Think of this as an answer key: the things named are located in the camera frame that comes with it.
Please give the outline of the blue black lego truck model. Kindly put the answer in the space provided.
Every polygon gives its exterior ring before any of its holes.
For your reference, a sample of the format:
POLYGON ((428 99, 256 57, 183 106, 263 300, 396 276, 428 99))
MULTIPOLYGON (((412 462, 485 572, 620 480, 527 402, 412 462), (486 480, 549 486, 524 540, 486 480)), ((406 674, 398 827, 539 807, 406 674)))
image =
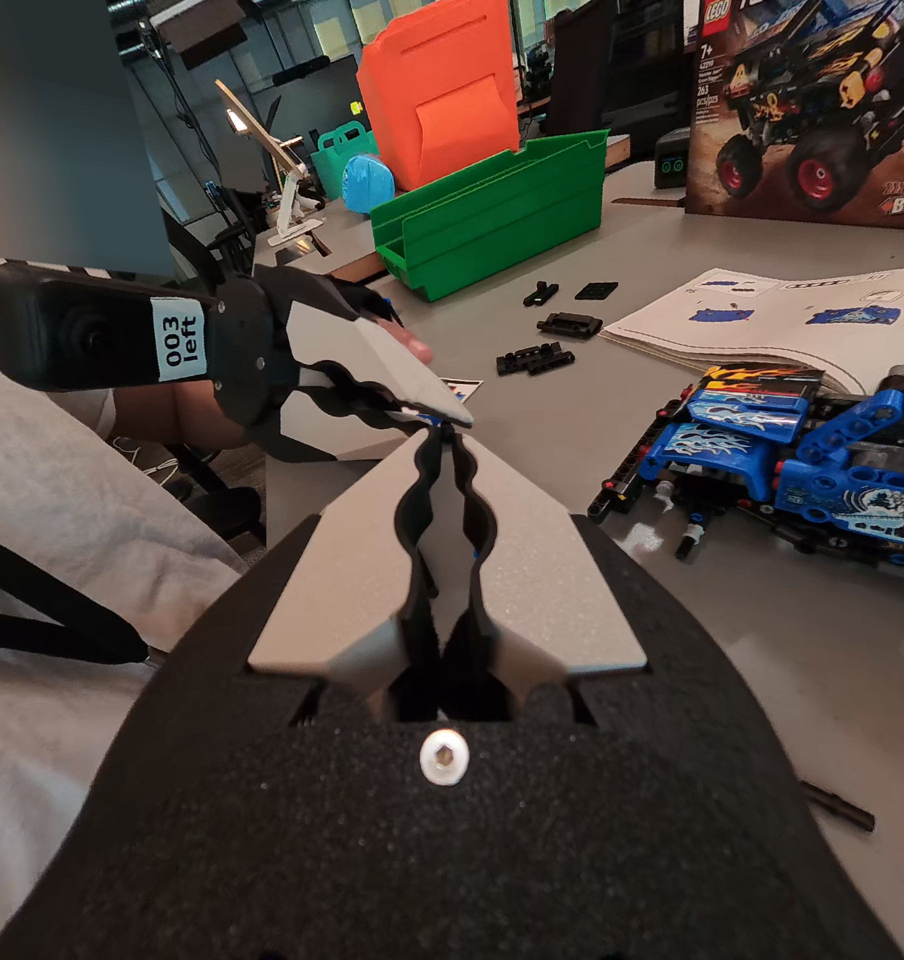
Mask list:
POLYGON ((710 366, 654 415, 590 504, 600 524, 647 491, 684 511, 675 558, 733 511, 802 554, 904 578, 904 366, 871 395, 809 366, 710 366))

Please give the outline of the green tote basket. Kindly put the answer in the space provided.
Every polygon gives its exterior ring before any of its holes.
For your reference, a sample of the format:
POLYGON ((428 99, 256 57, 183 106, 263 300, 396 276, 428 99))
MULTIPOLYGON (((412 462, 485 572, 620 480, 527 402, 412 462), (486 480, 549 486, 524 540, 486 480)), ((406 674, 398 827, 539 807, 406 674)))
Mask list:
POLYGON ((347 163, 359 155, 378 155, 378 147, 371 130, 361 122, 351 121, 321 134, 318 149, 311 154, 325 196, 330 201, 340 199, 342 177, 347 163))

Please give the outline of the black lego beam assembly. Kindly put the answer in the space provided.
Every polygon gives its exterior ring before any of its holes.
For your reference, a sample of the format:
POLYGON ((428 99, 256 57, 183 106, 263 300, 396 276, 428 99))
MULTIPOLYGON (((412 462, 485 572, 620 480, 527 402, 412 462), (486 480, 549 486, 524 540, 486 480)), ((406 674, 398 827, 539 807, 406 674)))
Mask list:
POLYGON ((575 362, 575 354, 564 349, 560 342, 543 342, 497 357, 496 372, 499 377, 521 373, 538 376, 575 362))

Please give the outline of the white book stand wooden board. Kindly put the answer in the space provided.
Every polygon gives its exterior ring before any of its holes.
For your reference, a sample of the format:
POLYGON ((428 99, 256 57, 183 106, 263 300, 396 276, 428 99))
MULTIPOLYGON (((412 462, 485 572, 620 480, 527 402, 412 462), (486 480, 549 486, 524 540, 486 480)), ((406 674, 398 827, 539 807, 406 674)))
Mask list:
POLYGON ((324 222, 320 213, 326 204, 323 198, 307 195, 309 188, 314 187, 314 180, 293 150, 302 138, 275 138, 220 79, 215 80, 215 85, 231 128, 237 135, 253 139, 265 150, 279 182, 281 198, 275 235, 268 240, 269 245, 277 248, 310 234, 324 222))

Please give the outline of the black lego panel piece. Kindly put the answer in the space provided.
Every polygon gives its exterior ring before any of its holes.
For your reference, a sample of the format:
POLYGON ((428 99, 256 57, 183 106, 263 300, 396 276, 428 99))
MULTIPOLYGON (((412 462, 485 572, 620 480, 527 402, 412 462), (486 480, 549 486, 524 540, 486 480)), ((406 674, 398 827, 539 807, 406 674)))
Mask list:
POLYGON ((568 312, 551 313, 537 322, 537 329, 543 334, 555 338, 587 341, 602 330, 604 321, 582 314, 568 312))

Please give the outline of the orange plastic bin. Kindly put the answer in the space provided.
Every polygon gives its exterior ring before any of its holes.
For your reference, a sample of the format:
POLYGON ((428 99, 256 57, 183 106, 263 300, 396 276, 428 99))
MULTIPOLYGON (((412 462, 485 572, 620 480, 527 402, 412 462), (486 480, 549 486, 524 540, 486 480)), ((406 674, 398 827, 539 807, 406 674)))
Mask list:
POLYGON ((511 42, 506 1, 441 1, 364 49, 362 100, 399 190, 519 150, 511 42))

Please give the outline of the green plastic bin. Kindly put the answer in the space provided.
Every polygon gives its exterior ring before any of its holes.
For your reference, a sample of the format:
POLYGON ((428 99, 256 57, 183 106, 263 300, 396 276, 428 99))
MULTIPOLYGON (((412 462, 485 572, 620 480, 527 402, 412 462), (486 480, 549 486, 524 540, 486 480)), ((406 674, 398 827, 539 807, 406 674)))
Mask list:
POLYGON ((607 138, 534 139, 375 207, 386 270, 433 303, 597 229, 607 138))

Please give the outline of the long black lego axle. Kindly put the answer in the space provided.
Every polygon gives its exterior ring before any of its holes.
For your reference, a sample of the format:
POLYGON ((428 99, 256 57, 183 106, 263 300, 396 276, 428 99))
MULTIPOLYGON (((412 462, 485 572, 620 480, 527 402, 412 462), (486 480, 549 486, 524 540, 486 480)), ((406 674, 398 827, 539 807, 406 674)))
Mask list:
POLYGON ((803 797, 812 807, 824 811, 861 832, 874 833, 876 818, 869 811, 805 779, 799 781, 799 786, 803 797))

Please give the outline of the person's left hand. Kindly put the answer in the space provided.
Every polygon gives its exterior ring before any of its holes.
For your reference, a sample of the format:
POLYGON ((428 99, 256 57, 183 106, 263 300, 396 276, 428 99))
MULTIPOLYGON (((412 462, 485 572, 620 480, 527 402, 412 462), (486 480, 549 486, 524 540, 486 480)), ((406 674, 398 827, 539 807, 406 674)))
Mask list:
POLYGON ((416 359, 425 366, 431 366, 434 362, 434 352, 415 334, 405 328, 396 318, 375 318, 378 325, 386 330, 396 341, 405 347, 416 359))

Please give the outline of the lego set cardboard box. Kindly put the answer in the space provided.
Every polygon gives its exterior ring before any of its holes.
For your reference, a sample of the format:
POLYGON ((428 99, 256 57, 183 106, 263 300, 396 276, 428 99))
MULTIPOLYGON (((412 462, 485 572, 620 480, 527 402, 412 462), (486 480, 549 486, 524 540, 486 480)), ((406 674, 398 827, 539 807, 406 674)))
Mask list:
POLYGON ((685 209, 904 230, 904 1, 700 5, 685 209))

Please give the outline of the lego instruction booklet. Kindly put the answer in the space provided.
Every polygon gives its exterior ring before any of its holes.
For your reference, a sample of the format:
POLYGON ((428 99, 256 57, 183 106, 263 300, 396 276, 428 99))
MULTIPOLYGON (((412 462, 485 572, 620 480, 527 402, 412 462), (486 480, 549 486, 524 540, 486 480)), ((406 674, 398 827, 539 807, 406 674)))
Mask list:
POLYGON ((614 343, 690 369, 793 363, 870 395, 904 367, 904 269, 779 280, 713 269, 607 325, 614 343))

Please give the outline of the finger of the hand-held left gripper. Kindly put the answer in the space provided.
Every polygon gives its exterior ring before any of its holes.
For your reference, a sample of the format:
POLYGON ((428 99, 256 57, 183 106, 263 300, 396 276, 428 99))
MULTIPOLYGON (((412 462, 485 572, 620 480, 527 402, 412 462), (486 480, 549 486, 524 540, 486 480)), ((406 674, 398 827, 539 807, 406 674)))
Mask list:
POLYGON ((280 410, 282 435, 338 462, 381 460, 400 447, 422 419, 347 401, 331 387, 290 392, 280 410))
POLYGON ((286 325, 290 353, 304 369, 356 387, 366 403, 417 411, 469 428, 458 397, 376 321, 342 318, 295 301, 286 325))

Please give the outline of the person's left forearm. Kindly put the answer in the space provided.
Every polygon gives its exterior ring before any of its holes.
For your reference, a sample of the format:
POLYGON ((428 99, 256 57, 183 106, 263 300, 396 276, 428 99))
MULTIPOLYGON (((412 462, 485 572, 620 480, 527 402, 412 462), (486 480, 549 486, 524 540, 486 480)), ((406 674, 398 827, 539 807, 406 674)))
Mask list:
POLYGON ((113 391, 115 419, 108 438, 192 447, 205 453, 251 445, 242 426, 218 405, 209 380, 170 381, 113 391))

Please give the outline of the small black device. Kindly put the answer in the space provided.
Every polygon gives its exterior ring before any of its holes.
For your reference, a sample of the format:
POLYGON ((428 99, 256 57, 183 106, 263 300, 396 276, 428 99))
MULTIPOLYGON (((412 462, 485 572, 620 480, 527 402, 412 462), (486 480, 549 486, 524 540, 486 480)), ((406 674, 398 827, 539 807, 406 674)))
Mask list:
POLYGON ((689 126, 677 127, 657 139, 653 151, 654 189, 686 188, 690 139, 689 126))

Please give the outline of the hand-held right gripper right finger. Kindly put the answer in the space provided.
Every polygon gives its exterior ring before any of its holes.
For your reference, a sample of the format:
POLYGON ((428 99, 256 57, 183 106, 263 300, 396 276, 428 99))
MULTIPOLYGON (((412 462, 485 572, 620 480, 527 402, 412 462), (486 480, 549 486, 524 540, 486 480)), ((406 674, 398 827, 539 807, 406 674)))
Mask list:
POLYGON ((542 686, 645 670, 648 656, 570 512, 488 448, 451 442, 473 548, 467 602, 441 655, 441 707, 505 721, 542 686))

